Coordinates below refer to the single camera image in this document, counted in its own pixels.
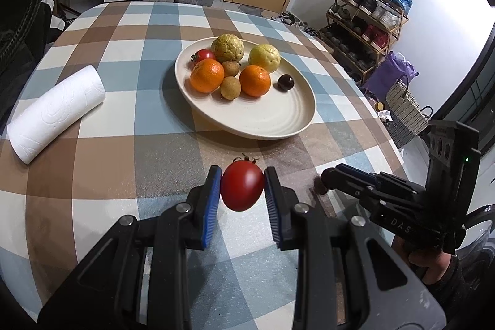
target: hand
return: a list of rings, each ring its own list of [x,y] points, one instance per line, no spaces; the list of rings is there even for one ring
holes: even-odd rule
[[[435,284],[440,280],[449,268],[451,255],[438,249],[422,249],[408,253],[404,248],[405,241],[399,236],[395,236],[392,241],[392,249],[410,266],[428,267],[425,276],[422,278],[424,284]]]

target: beige plate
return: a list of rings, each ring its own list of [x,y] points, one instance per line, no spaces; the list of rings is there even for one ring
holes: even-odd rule
[[[270,74],[272,86],[268,93],[253,98],[241,93],[239,98],[228,101],[221,97],[220,89],[211,94],[202,94],[189,84],[193,67],[191,55],[200,49],[209,48],[215,37],[194,42],[177,57],[175,78],[187,102],[222,129],[242,137],[261,140],[285,139],[306,129],[316,111],[316,99],[306,78],[284,58],[280,67]],[[247,66],[249,52],[257,44],[244,42],[244,58],[241,70]],[[292,90],[281,92],[277,80],[283,74],[293,77]]]

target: tangerine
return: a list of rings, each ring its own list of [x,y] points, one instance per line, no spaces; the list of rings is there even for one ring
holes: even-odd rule
[[[252,97],[261,97],[268,93],[272,80],[268,72],[258,65],[247,66],[239,76],[244,93]]]
[[[204,59],[192,69],[189,80],[191,86],[200,93],[211,93],[221,85],[225,72],[223,66],[214,59]]]

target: paper towel roll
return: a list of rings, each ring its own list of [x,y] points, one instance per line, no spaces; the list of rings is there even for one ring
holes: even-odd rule
[[[105,88],[89,65],[47,91],[7,126],[16,154],[29,164],[50,142],[105,100]]]

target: dining table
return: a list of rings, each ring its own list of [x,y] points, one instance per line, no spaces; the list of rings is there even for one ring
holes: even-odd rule
[[[177,85],[176,58],[194,41],[225,33],[272,44],[304,75],[316,97],[308,128],[283,140],[254,140],[191,108]],[[29,165],[15,154],[7,130],[0,139],[0,275],[35,320],[121,216],[160,215],[202,185],[211,165],[225,170],[245,153],[261,169],[275,167],[301,202],[341,219],[356,199],[322,191],[324,169],[346,163],[405,178],[397,148],[355,82],[319,39],[297,27],[195,5],[103,3],[60,35],[9,120],[87,65],[105,87],[101,105]],[[291,329],[297,262],[297,251],[279,251],[273,241],[264,195],[244,212],[220,199],[209,248],[188,254],[192,328]],[[147,258],[144,296],[149,268]]]

